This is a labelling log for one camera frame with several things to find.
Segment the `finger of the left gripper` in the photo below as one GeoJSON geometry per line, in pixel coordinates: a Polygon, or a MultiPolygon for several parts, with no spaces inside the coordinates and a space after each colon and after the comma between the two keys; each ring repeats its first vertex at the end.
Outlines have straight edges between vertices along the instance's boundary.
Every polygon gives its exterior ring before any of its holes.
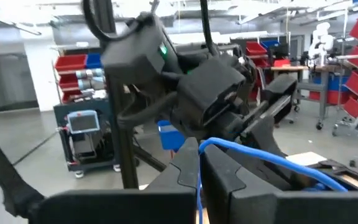
{"type": "Polygon", "coordinates": [[[250,126],[250,146],[280,157],[286,154],[279,148],[274,136],[274,118],[266,116],[253,122],[250,126]]]}

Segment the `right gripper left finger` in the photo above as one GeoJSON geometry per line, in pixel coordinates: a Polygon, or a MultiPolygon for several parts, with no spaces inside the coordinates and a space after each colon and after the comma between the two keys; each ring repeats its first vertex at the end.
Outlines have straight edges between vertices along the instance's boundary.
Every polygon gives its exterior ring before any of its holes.
{"type": "Polygon", "coordinates": [[[144,190],[71,190],[49,197],[35,213],[46,224],[190,224],[196,221],[198,142],[188,138],[144,190]]]}

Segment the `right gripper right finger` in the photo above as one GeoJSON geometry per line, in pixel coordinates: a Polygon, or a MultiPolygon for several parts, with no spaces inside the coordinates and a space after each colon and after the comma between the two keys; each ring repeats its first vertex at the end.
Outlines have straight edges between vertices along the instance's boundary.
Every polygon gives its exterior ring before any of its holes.
{"type": "Polygon", "coordinates": [[[282,191],[216,146],[201,154],[210,223],[358,224],[358,192],[282,191]]]}

